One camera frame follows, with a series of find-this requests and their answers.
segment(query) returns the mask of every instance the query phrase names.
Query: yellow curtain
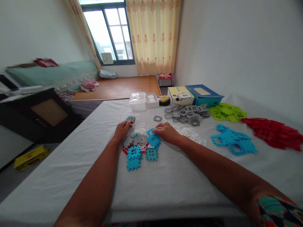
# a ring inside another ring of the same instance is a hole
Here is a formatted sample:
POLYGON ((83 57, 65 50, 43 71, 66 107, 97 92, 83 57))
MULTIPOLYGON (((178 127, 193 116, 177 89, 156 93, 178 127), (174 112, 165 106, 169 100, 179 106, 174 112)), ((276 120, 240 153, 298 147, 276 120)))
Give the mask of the yellow curtain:
POLYGON ((138 74, 173 73, 181 0, 126 0, 138 74))
POLYGON ((67 4, 70 12, 74 16, 74 19, 77 21, 77 24, 78 24, 82 34, 84 35, 84 38, 85 38, 87 44, 88 44, 89 50, 92 53, 92 55, 94 56, 96 65, 98 67, 98 71, 100 72, 101 64, 99 62, 99 59, 97 58, 95 47, 94 47, 94 44, 92 42, 92 37, 89 33, 89 29, 87 27, 86 20, 85 20, 81 5, 79 3, 79 0, 65 0, 65 2, 67 4))

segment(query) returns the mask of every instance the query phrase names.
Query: blue box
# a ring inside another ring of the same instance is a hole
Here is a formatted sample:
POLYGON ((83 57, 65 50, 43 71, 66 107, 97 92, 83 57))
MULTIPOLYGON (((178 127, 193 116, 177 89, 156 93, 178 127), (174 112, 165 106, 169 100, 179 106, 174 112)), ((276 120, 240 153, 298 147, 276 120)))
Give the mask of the blue box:
POLYGON ((213 107, 218 105, 224 96, 217 94, 208 87, 197 84, 185 86, 194 96, 193 105, 203 107, 213 107))

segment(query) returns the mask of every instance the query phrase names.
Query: colorful sleeve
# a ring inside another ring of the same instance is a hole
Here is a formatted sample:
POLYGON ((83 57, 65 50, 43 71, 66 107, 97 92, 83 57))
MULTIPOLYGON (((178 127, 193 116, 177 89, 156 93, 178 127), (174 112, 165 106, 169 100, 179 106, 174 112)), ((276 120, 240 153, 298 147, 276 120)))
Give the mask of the colorful sleeve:
POLYGON ((263 195, 257 201, 261 226, 303 226, 303 209, 281 197, 263 195))

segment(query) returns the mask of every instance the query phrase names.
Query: window frame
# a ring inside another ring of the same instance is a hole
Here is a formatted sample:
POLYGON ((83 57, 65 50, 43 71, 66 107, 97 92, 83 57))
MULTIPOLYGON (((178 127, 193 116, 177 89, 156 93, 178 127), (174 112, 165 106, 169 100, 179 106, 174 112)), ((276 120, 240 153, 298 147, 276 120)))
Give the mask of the window frame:
POLYGON ((96 44, 95 44, 95 40, 94 40, 94 38, 93 38, 93 36, 91 34, 91 31, 90 31, 90 35, 91 35, 91 38, 92 38, 92 41, 94 43, 94 47, 95 47, 95 50, 96 50, 97 58, 99 59, 101 65, 102 66, 134 65, 135 64, 134 49, 133 49, 133 42, 132 42, 132 38, 131 38, 131 34, 130 34, 128 15, 127 15, 127 10, 126 10, 126 1, 124 0, 124 2, 116 2, 116 3, 84 4, 84 5, 81 5, 81 7, 82 7, 82 11, 83 12, 102 11, 102 13, 103 13, 103 17, 104 17, 104 20, 105 20, 105 23, 106 23, 108 34, 110 36, 110 41, 111 41, 111 44, 113 46, 113 51, 114 51, 116 60, 114 60, 113 64, 103 64, 103 61, 102 61, 102 58, 101 58, 101 53, 99 53, 99 51, 98 51, 98 49, 96 47, 96 44), (120 18, 120 14, 119 14, 119 8, 124 8, 124 10, 125 10, 125 16, 126 16, 127 25, 122 25, 122 23, 121 23, 121 18, 120 18), (124 47, 125 47, 126 55, 128 57, 128 52, 127 52, 127 48, 126 48, 126 44, 125 44, 124 33, 123 33, 123 29, 122 29, 122 26, 127 26, 127 28, 128 28, 128 34, 129 34, 129 38, 130 38, 130 45, 132 47, 133 59, 119 60, 118 54, 117 54, 117 50, 116 50, 116 47, 115 47, 115 43, 114 43, 114 40, 113 40, 113 36, 111 34, 110 25, 108 24, 107 16, 106 16, 106 13, 105 13, 106 9, 117 9, 120 25, 113 25, 113 26, 119 26, 121 28, 121 32, 122 32, 122 36, 123 36, 123 42, 124 42, 124 47))

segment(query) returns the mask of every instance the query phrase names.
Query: wooden cabinet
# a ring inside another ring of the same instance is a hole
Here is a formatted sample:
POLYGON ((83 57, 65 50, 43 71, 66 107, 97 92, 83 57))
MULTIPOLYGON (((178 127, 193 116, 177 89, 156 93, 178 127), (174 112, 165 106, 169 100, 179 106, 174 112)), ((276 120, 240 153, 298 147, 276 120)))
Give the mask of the wooden cabinet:
POLYGON ((34 143, 60 143, 80 119, 51 88, 0 103, 0 124, 34 143))

